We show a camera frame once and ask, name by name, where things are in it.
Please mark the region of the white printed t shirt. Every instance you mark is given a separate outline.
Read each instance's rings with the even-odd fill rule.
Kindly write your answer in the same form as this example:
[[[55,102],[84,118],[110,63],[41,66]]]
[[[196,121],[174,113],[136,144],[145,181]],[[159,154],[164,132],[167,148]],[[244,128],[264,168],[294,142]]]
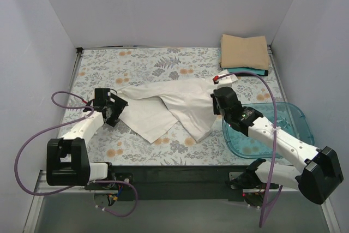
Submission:
[[[135,133],[153,143],[177,122],[200,142],[216,120],[210,95],[220,87],[212,78],[192,78],[122,87],[118,95],[128,102],[120,119]]]

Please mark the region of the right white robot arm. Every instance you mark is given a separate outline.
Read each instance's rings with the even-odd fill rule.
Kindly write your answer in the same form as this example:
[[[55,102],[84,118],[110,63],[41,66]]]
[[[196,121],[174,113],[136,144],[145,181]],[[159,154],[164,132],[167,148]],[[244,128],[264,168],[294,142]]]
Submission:
[[[243,107],[230,87],[214,90],[214,113],[222,115],[228,126],[246,137],[255,139],[287,159],[291,166],[274,165],[257,159],[231,184],[241,188],[259,188],[274,183],[298,189],[315,204],[323,204],[343,182],[337,153],[330,147],[319,149],[308,145],[283,130],[276,130],[259,111]]]

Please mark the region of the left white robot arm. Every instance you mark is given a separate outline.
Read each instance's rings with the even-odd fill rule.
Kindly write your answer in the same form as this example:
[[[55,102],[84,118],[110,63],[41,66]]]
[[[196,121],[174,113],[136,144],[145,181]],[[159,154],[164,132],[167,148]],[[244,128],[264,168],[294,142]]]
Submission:
[[[97,180],[104,189],[111,189],[116,176],[110,172],[110,164],[89,161],[87,145],[95,133],[103,126],[115,127],[128,102],[110,88],[96,88],[94,98],[82,99],[80,120],[67,133],[47,143],[46,180],[51,186],[86,186]]]

